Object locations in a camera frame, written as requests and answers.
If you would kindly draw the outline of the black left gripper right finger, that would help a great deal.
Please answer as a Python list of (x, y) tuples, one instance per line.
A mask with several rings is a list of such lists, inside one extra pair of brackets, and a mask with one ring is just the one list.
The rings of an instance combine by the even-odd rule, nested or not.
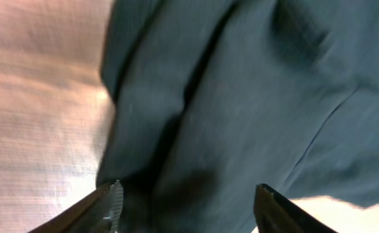
[(260, 233), (337, 233), (267, 184), (259, 184), (253, 207)]

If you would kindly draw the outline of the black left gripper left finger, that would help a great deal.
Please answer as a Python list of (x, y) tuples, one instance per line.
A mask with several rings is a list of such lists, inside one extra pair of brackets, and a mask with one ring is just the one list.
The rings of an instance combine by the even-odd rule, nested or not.
[(123, 202), (121, 183), (106, 183), (30, 233), (116, 233)]

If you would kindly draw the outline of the black t-shirt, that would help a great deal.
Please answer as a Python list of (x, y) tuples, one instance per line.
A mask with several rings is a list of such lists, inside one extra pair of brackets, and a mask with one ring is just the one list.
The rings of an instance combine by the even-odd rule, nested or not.
[(255, 187), (379, 204), (379, 0), (119, 0), (121, 232), (251, 232)]

